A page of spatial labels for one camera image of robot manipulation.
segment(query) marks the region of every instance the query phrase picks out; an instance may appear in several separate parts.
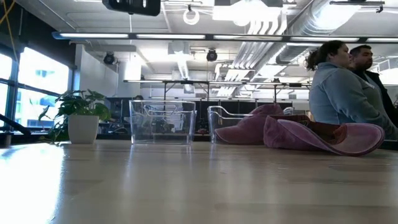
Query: window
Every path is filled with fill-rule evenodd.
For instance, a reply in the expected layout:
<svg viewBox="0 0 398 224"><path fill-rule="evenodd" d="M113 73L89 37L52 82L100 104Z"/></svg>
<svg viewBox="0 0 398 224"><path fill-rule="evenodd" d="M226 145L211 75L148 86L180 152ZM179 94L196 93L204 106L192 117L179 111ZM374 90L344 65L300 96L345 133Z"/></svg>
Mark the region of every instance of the window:
<svg viewBox="0 0 398 224"><path fill-rule="evenodd" d="M30 48L25 48L19 63L18 82L62 94L68 90L69 68Z"/></svg>
<svg viewBox="0 0 398 224"><path fill-rule="evenodd" d="M17 102L16 113L20 113L20 112L21 112L21 103Z"/></svg>
<svg viewBox="0 0 398 224"><path fill-rule="evenodd" d="M7 105L7 92L8 86L5 84L0 84L0 114L6 114L6 105ZM0 121L0 127L4 126L4 122Z"/></svg>
<svg viewBox="0 0 398 224"><path fill-rule="evenodd" d="M0 54L0 78L9 79L12 70L12 59Z"/></svg>
<svg viewBox="0 0 398 224"><path fill-rule="evenodd" d="M18 89L18 96L14 119L16 122L28 128L50 128L53 125L52 119L57 115L61 104L61 102L55 103L55 96L22 88ZM50 118L44 117L42 122L39 122L39 115L46 106L50 106L47 112Z"/></svg>
<svg viewBox="0 0 398 224"><path fill-rule="evenodd" d="M8 56L0 54L0 78L8 80L12 70L12 59ZM6 114L8 86L0 84L0 114ZM0 121L0 127L4 126L4 122Z"/></svg>
<svg viewBox="0 0 398 224"><path fill-rule="evenodd" d="M54 121L39 121L34 119L27 120L27 126L30 128L51 128L54 125Z"/></svg>

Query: dark jacket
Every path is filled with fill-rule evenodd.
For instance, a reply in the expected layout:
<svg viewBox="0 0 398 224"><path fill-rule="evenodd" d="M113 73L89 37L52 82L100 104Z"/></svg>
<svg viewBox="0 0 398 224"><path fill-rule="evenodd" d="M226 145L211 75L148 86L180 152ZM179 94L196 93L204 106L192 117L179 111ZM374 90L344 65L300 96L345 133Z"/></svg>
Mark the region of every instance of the dark jacket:
<svg viewBox="0 0 398 224"><path fill-rule="evenodd" d="M368 79L365 77L364 73L361 71L354 71L354 73L361 77L363 80L368 81ZM395 124L396 127L398 127L398 110L397 108L392 104L391 98L387 93L387 89L384 87L384 85L381 83L379 74L374 73L374 72L369 72L365 71L366 75L371 78L380 88L381 93L382 93L382 100L383 100L383 105L384 109L387 112L388 117L390 120Z"/></svg>

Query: transparent container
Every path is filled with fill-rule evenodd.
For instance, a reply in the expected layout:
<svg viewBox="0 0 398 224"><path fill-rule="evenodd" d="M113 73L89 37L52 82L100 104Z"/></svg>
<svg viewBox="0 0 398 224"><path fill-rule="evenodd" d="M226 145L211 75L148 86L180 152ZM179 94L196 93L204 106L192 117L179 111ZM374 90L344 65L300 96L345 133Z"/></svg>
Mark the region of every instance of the transparent container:
<svg viewBox="0 0 398 224"><path fill-rule="evenodd" d="M195 103L130 100L133 144L191 144L195 133Z"/></svg>
<svg viewBox="0 0 398 224"><path fill-rule="evenodd" d="M216 135L216 129L235 126L243 118L252 116L251 114L229 113L222 106L209 106L207 108L207 115L209 120L210 139L212 143L225 143Z"/></svg>

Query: wooden table surface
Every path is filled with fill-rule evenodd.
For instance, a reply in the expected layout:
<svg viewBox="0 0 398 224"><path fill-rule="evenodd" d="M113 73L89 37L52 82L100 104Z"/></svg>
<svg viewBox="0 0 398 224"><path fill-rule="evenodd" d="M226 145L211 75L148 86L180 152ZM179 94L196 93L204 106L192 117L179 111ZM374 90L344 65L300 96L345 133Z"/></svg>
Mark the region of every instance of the wooden table surface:
<svg viewBox="0 0 398 224"><path fill-rule="evenodd" d="M398 153L14 146L0 149L0 223L398 223Z"/></svg>

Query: security camera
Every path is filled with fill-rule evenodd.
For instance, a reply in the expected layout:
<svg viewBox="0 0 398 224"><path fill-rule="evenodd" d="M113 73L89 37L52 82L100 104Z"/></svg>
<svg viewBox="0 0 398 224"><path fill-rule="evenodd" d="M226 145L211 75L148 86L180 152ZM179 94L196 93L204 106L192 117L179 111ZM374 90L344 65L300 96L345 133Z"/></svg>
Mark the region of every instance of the security camera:
<svg viewBox="0 0 398 224"><path fill-rule="evenodd" d="M104 63L107 65L114 65L117 62L114 57L114 52L107 52L104 58Z"/></svg>
<svg viewBox="0 0 398 224"><path fill-rule="evenodd" d="M206 57L208 62L214 62L217 60L217 53L215 49L210 49L209 52L207 53Z"/></svg>

